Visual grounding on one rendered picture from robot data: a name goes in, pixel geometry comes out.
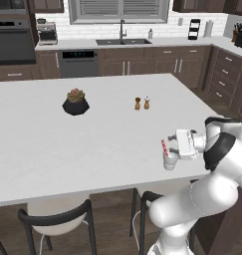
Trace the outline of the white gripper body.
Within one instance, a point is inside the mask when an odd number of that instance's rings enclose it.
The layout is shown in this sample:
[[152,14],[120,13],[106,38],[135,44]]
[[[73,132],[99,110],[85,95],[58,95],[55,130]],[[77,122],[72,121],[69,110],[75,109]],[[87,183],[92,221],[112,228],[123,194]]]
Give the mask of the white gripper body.
[[191,132],[187,129],[178,129],[175,132],[178,153],[180,159],[191,159],[196,156],[196,149],[194,147],[193,137]]

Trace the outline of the red and white striped straw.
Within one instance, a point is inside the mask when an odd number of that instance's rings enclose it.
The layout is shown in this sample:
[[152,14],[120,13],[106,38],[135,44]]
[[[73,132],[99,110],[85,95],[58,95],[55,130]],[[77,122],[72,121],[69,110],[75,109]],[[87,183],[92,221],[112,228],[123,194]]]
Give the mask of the red and white striped straw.
[[167,147],[166,147],[166,144],[165,144],[165,141],[164,139],[161,141],[161,145],[162,145],[162,148],[163,148],[163,153],[166,157],[168,157],[168,151],[167,151]]

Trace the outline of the dark brown lower cupboards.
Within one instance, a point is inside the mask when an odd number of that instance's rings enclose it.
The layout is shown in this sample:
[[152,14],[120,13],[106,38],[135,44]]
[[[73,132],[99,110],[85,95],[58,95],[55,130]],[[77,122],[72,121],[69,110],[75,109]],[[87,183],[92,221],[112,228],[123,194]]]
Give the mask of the dark brown lower cupboards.
[[[174,46],[97,49],[96,51],[99,76],[170,73],[187,88],[200,88],[209,48]],[[63,78],[59,52],[39,51],[37,63],[34,65],[0,66],[0,82]]]

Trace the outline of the dark brown cupboards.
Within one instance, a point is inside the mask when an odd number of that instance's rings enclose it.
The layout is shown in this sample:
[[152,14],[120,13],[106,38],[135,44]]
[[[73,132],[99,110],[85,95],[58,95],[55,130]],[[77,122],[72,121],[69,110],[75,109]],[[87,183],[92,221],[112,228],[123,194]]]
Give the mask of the dark brown cupboards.
[[63,13],[63,0],[28,0],[33,13]]
[[242,0],[173,0],[179,13],[226,13],[242,16]]
[[[97,49],[96,51],[99,76],[170,73],[187,88],[200,88],[209,48],[174,46]],[[63,78],[59,52],[39,51],[37,63],[34,65],[0,66],[0,82]]]

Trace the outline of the succulent in black pot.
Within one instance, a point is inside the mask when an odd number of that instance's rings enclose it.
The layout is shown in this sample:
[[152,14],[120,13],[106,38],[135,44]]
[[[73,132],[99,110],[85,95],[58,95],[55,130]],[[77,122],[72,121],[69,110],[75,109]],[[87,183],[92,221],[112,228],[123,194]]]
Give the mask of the succulent in black pot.
[[72,116],[82,115],[90,108],[85,99],[85,93],[78,88],[68,92],[67,98],[63,103],[63,109]]

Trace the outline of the grey sink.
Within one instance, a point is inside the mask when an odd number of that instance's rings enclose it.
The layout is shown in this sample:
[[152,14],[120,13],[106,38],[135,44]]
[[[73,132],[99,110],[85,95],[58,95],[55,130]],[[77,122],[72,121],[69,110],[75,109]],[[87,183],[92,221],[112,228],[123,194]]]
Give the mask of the grey sink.
[[98,46],[119,46],[119,45],[147,45],[152,44],[146,39],[103,39],[96,40]]

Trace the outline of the white paper towel roll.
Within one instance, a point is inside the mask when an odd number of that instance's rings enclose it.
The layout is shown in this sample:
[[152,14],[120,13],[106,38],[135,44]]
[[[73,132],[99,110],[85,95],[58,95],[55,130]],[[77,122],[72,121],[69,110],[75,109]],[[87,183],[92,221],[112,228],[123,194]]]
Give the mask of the white paper towel roll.
[[206,22],[203,38],[210,38],[211,37],[213,24],[214,23],[213,23],[212,20],[209,20],[209,21]]

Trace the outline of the grey dishwasher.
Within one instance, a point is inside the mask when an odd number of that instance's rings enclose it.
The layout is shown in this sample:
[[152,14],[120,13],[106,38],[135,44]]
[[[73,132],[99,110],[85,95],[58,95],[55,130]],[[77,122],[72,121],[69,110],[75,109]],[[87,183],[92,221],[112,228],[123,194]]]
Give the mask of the grey dishwasher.
[[99,75],[96,50],[65,50],[59,52],[59,64],[63,78],[87,78]]

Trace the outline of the brown knife block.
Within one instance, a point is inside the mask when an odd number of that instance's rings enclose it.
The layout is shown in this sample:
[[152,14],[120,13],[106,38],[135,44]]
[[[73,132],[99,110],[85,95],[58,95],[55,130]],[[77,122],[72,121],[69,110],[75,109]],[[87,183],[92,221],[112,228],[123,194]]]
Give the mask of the brown knife block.
[[232,41],[231,41],[232,43],[236,42],[238,28],[240,27],[240,25],[241,25],[241,23],[234,24],[233,36],[232,36]]

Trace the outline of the dark brown upper cupboards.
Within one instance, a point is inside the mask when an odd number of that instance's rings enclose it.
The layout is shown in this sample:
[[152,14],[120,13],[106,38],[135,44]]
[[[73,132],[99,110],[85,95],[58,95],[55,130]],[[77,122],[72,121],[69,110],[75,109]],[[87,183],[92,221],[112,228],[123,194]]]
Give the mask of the dark brown upper cupboards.
[[242,0],[173,0],[179,13],[226,13],[242,16]]
[[63,0],[28,0],[33,13],[63,13]]

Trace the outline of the window with grey blinds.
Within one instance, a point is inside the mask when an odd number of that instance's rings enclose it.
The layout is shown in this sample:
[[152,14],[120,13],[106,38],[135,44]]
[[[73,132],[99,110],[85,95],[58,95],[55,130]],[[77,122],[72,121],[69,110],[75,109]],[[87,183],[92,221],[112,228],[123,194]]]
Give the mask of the window with grey blinds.
[[166,23],[169,0],[68,0],[70,23]]

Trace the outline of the silver coffee machine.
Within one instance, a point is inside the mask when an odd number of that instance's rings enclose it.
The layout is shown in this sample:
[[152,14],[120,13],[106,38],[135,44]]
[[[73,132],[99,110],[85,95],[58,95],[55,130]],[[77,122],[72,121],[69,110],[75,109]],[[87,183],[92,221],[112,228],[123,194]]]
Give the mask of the silver coffee machine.
[[37,20],[37,31],[39,35],[39,45],[56,45],[58,43],[56,24],[48,22],[46,19]]

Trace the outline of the black microwave oven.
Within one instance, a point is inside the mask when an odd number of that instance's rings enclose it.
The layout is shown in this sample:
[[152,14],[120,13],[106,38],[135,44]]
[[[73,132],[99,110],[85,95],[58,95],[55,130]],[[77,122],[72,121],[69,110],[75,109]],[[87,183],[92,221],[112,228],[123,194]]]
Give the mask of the black microwave oven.
[[0,10],[24,10],[25,0],[0,0]]

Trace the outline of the white chair black frame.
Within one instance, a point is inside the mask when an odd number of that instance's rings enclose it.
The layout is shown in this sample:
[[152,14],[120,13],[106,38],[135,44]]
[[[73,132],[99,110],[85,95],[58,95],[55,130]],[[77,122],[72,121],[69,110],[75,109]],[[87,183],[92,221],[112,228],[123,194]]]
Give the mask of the white chair black frame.
[[48,249],[52,251],[52,236],[72,232],[82,222],[89,228],[92,255],[98,255],[93,209],[88,195],[30,201],[27,210],[18,210],[18,218],[24,224],[30,255],[37,255],[32,230],[42,235],[40,248],[46,240]]
[[[134,188],[132,191],[132,206],[130,215],[129,236],[134,236],[138,254],[141,255],[144,251],[144,227],[145,227],[145,213],[149,209],[150,204],[161,197],[161,194],[157,194],[151,191],[145,191],[140,197],[140,211],[136,210],[136,200],[138,195],[138,189]],[[137,239],[134,222],[136,217],[140,214],[140,239]]]

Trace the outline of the black wall oven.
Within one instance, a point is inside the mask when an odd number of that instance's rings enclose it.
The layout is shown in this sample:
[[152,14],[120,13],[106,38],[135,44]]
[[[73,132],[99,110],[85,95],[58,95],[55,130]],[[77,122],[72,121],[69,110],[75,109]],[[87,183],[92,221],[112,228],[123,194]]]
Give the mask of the black wall oven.
[[0,19],[0,66],[36,63],[27,20]]

